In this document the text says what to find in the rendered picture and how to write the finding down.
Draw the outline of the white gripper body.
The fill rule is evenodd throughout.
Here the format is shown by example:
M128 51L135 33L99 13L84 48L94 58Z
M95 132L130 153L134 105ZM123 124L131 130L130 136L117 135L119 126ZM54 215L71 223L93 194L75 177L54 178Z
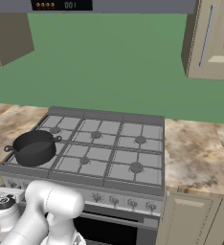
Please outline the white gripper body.
M19 203L24 198L25 191L23 189L11 189L0 187L0 197L11 195L13 199Z

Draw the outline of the dark grey cooking pot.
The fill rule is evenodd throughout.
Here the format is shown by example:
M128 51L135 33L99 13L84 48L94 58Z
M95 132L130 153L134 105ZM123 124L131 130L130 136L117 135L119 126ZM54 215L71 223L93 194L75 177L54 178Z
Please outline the dark grey cooking pot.
M53 159L56 155L56 143L61 140L61 136L54 137L48 131L34 130L17 137L12 145L4 147L4 151L12 151L20 166L38 167Z

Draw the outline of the grey gas stove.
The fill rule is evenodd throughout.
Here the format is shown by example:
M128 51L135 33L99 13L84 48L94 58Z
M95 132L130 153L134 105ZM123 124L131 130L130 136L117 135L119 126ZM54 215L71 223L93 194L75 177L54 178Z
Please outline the grey gas stove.
M140 114L51 107L34 127L61 136L56 156L40 167L22 167L13 154L0 164L6 187L9 180L47 180L79 191L85 205L161 216L165 191L165 118ZM93 193L102 200L96 203ZM109 197L119 203L114 206ZM138 206L132 209L128 199ZM146 203L157 206L154 212Z

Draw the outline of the black oven door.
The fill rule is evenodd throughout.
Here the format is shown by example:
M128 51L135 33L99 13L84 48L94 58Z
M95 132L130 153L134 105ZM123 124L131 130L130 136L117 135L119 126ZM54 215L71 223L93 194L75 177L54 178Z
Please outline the black oven door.
M143 222L145 218L159 221L159 217L154 215L120 211L88 204L85 205L83 212L125 218L137 222ZM87 245L155 245L158 232L158 229L149 230L131 227L81 216L74 219L74 224L85 238Z

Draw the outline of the grey range hood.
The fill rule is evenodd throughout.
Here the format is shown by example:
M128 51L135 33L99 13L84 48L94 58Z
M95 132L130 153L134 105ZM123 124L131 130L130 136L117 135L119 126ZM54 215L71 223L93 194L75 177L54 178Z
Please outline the grey range hood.
M0 0L0 12L193 13L196 0Z

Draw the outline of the beige wall cupboard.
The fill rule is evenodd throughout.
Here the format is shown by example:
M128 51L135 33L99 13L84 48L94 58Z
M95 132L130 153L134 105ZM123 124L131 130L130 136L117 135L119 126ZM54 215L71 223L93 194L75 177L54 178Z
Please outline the beige wall cupboard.
M34 43L26 13L0 13L0 67L31 53Z

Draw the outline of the beige wall cupboard door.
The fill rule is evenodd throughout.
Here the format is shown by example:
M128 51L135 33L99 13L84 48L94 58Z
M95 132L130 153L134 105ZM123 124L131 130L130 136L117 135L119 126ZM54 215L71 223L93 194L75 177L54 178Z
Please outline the beige wall cupboard door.
M186 76L188 78L224 80L224 0L197 0L196 14L188 51ZM203 68L199 67L210 7L216 5L211 34L211 48Z

